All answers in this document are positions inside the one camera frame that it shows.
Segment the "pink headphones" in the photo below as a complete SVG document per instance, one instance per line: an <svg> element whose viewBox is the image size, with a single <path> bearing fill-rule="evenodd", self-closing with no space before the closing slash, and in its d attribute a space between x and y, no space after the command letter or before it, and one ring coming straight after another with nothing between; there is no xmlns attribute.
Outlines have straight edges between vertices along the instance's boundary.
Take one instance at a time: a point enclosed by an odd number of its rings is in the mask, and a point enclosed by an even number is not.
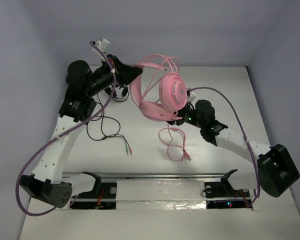
<svg viewBox="0 0 300 240"><path fill-rule="evenodd" d="M140 75L129 85L130 97L142 115L157 122L182 119L178 116L178 111L184 108L187 103L187 88L179 73L179 60L174 56L151 54L134 64L141 70L152 68L157 71L166 71L165 65L169 66L169 72L155 83L150 82L144 92L142 92L142 77ZM145 100L146 95L156 85L158 85L159 103Z"/></svg>

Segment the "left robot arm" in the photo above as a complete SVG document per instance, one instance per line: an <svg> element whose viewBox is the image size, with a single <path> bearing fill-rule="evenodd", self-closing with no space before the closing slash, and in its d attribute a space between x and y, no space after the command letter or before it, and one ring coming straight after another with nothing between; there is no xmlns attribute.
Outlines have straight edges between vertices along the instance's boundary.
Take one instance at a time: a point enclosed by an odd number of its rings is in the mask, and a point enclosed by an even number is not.
<svg viewBox="0 0 300 240"><path fill-rule="evenodd" d="M90 197L101 193L101 178L89 172L63 179L63 171L78 136L95 116L97 105L94 96L107 87L126 87L143 73L141 67L122 63L116 56L107 55L101 67L92 71L87 62L76 60L67 68L67 90L58 112L57 123L51 140L40 150L44 152L39 163L29 175L21 172L16 188L33 199L62 209L75 195L75 185L83 182Z"/></svg>

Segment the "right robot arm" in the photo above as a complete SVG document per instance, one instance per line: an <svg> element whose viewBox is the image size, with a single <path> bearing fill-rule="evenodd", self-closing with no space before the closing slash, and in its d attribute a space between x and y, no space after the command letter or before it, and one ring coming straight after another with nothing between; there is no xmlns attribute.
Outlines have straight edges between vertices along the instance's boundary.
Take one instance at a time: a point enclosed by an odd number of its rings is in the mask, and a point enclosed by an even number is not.
<svg viewBox="0 0 300 240"><path fill-rule="evenodd" d="M195 105L188 102L178 111L177 120L169 121L170 125L177 126L184 123L199 128L206 142L242 157L256 168L251 174L230 170L219 182L211 184L211 190L206 195L208 198L232 197L239 190L258 188L278 198L300 178L285 146L268 146L234 132L216 120L215 109L207 100L198 100Z"/></svg>

